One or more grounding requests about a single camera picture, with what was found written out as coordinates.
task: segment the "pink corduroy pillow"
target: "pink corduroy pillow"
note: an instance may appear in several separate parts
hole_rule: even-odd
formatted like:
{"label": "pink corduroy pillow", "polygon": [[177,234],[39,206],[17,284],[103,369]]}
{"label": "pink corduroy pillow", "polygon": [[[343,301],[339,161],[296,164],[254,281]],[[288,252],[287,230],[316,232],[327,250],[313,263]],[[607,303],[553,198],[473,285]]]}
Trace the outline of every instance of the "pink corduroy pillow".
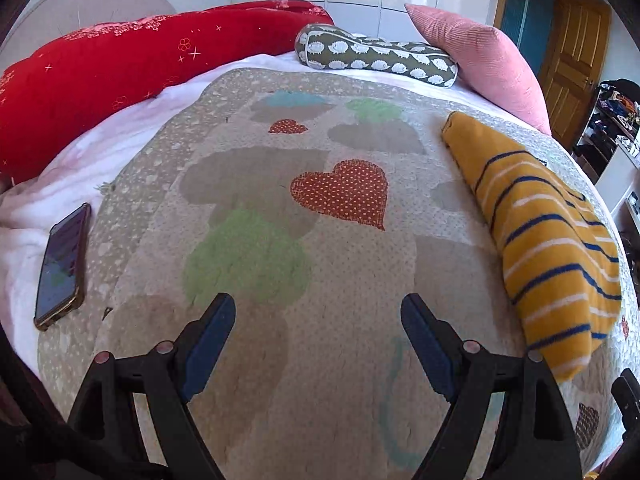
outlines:
{"label": "pink corduroy pillow", "polygon": [[476,92],[551,135],[538,80],[506,34],[446,10],[404,6],[423,38],[449,53],[460,67],[460,77]]}

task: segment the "wooden door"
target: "wooden door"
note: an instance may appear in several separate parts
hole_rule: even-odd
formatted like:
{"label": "wooden door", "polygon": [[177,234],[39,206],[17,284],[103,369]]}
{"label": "wooden door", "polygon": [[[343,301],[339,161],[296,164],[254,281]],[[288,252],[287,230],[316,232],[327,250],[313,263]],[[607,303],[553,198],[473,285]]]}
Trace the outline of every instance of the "wooden door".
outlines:
{"label": "wooden door", "polygon": [[607,50],[609,6],[558,0],[549,39],[551,61],[540,74],[551,133],[567,151],[582,133]]}

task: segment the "beige quilt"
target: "beige quilt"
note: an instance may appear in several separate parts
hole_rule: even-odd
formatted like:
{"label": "beige quilt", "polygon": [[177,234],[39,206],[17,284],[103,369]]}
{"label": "beige quilt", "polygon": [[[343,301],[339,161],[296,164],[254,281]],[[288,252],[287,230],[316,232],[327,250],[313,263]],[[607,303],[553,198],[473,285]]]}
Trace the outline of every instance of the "beige quilt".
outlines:
{"label": "beige quilt", "polygon": [[[190,404],[226,477],[411,478],[448,404],[402,330],[404,295],[418,292],[462,338],[524,351],[494,243],[440,139],[453,110],[524,143],[609,222],[568,155],[537,132],[337,75],[229,72],[109,186],[86,301],[40,337],[40,372],[62,412],[97,351],[146,353],[229,292],[236,326]],[[628,332],[638,310],[624,261],[621,277]],[[562,387],[585,468],[616,439],[608,389],[638,359],[619,350],[623,333],[594,354],[597,372]],[[500,402],[470,478],[482,475]]]}

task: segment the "yellow sweater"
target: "yellow sweater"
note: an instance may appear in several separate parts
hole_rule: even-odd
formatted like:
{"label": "yellow sweater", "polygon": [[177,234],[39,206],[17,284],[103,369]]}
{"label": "yellow sweater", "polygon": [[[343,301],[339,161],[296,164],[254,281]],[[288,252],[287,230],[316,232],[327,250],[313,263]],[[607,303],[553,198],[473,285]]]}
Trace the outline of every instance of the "yellow sweater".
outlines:
{"label": "yellow sweater", "polygon": [[528,349],[558,381],[584,368],[620,314],[618,252],[584,195],[524,146],[460,112],[442,138],[502,255]]}

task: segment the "white bed sheet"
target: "white bed sheet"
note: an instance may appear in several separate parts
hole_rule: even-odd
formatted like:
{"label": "white bed sheet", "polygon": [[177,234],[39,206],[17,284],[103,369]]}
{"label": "white bed sheet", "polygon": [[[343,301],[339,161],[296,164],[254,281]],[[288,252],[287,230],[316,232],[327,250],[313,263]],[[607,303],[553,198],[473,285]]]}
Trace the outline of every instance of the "white bed sheet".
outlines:
{"label": "white bed sheet", "polygon": [[[171,117],[193,104],[213,80],[236,68],[283,72],[313,70],[301,65],[294,52],[277,57],[260,55],[229,63],[187,83],[166,88],[157,98],[125,108],[87,131],[69,144],[37,179],[22,183],[2,195],[0,322],[16,353],[36,374],[38,331],[33,325],[33,312],[50,228],[83,202],[90,203],[93,211],[97,212],[102,202],[98,187],[112,182],[156,132]],[[335,74],[459,102],[533,129],[462,83],[444,89],[388,73],[341,70]]]}

